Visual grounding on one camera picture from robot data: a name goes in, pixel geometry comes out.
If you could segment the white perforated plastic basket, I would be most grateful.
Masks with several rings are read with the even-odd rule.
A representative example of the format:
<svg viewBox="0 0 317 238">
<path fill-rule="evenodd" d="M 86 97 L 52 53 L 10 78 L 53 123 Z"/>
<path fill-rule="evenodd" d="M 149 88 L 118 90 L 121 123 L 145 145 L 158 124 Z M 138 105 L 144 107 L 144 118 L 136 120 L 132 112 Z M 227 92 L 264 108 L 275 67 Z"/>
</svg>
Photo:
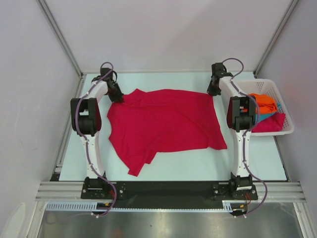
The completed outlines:
<svg viewBox="0 0 317 238">
<path fill-rule="evenodd" d="M 251 136 L 279 136 L 291 134 L 294 132 L 294 125 L 291 117 L 287 111 L 286 105 L 277 89 L 277 86 L 272 80 L 269 79 L 243 79 L 243 80 L 231 80 L 229 77 L 222 80 L 220 83 L 220 88 L 225 92 L 225 94 L 230 97 L 243 97 L 246 94 L 265 94 L 275 99 L 277 103 L 281 104 L 281 109 L 279 113 L 286 114 L 282 131 L 278 132 L 262 132 L 253 133 Z"/>
</svg>

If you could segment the crimson red t shirt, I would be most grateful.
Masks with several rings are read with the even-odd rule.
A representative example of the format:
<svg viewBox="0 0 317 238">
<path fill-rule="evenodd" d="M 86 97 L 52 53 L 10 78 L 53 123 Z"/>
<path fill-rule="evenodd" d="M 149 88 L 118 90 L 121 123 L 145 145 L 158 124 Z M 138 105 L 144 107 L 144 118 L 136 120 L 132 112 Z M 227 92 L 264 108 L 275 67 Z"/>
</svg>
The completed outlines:
<svg viewBox="0 0 317 238">
<path fill-rule="evenodd" d="M 156 153 L 227 149 L 213 98 L 206 93 L 136 89 L 124 95 L 122 103 L 113 103 L 107 118 L 109 140 L 135 177 Z"/>
</svg>

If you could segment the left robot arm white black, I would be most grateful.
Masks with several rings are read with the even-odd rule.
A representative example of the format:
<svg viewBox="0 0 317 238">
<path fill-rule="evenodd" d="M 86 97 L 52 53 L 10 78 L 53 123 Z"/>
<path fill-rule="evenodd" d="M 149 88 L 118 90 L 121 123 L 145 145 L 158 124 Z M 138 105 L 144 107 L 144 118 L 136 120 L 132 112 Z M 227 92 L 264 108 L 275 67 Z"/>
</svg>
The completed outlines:
<svg viewBox="0 0 317 238">
<path fill-rule="evenodd" d="M 102 67 L 100 74 L 93 78 L 88 92 L 70 101 L 72 129 L 81 139 L 87 165 L 82 199 L 116 198 L 116 189 L 106 178 L 99 146 L 102 128 L 99 102 L 103 96 L 108 96 L 112 103 L 123 102 L 123 93 L 116 79 L 117 73 L 112 68 Z"/>
</svg>

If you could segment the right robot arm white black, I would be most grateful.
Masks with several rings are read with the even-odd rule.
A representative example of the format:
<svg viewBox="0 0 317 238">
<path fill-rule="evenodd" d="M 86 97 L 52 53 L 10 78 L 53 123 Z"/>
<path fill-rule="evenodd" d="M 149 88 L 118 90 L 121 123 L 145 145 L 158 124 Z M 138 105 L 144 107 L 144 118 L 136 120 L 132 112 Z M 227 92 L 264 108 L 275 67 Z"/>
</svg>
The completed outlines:
<svg viewBox="0 0 317 238">
<path fill-rule="evenodd" d="M 211 81 L 207 93 L 214 97 L 222 93 L 228 98 L 226 114 L 227 127 L 233 137 L 233 169 L 228 185 L 218 185 L 213 190 L 219 194 L 215 198 L 233 200 L 257 200 L 256 186 L 249 163 L 249 143 L 256 120 L 256 100 L 233 82 L 234 75 L 227 71 L 224 63 L 211 65 Z"/>
</svg>

